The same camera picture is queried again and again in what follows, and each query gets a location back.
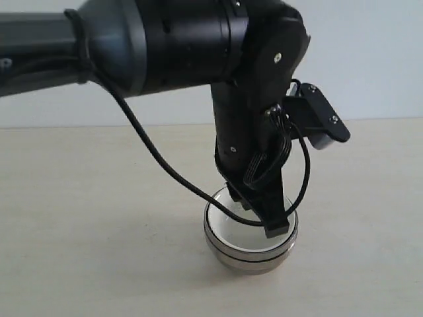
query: black robotic arm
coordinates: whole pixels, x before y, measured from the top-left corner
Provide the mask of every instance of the black robotic arm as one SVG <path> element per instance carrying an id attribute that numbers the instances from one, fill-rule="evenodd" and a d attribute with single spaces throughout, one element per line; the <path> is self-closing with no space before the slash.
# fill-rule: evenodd
<path id="1" fill-rule="evenodd" d="M 286 232 L 307 188 L 303 138 L 317 149 L 350 138 L 316 86 L 294 81 L 287 96 L 309 42 L 299 12 L 277 0 L 88 0 L 78 11 L 0 13 L 0 96 L 95 81 L 155 155 L 123 98 L 210 84 L 217 168 L 270 238 Z M 294 139 L 306 173 L 286 211 L 281 168 Z"/>

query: silver bowl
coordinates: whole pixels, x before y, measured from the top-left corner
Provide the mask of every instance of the silver bowl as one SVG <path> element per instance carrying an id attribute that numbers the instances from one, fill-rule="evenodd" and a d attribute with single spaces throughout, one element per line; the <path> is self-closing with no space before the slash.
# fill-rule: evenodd
<path id="1" fill-rule="evenodd" d="M 258 220 L 253 211 L 246 211 L 240 203 L 235 203 L 227 188 L 223 188 L 214 198 L 237 215 Z M 285 198 L 285 207 L 291 202 Z M 242 225 L 226 216 L 211 204 L 204 213 L 204 231 L 208 246 L 216 258 L 229 269 L 245 275 L 260 275 L 276 269 L 294 247 L 298 233 L 297 212 L 289 218 L 289 232 L 267 239 L 264 229 Z"/>

